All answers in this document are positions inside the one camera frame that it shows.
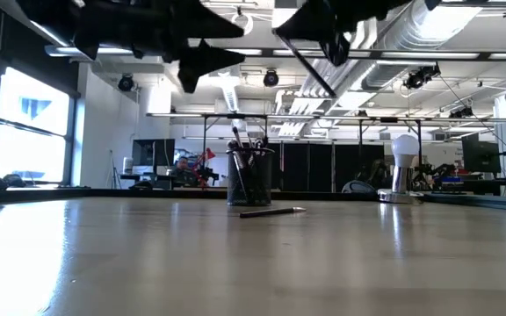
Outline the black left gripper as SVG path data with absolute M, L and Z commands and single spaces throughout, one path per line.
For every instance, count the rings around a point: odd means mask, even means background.
M 199 78 L 245 61 L 245 55 L 187 38 L 241 38 L 244 30 L 206 8 L 199 0 L 151 1 L 144 6 L 89 1 L 80 10 L 75 47 L 94 60 L 101 46 L 122 48 L 137 59 L 158 54 L 179 61 L 177 78 L 193 93 Z

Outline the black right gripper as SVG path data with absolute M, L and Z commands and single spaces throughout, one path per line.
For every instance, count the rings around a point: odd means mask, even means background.
M 351 43 L 343 29 L 355 29 L 358 22 L 369 18 L 383 20 L 388 12 L 411 0 L 344 0 L 336 11 L 327 0 L 307 0 L 282 25 L 273 28 L 275 35 L 288 40 L 321 40 L 326 59 L 334 66 L 347 62 Z

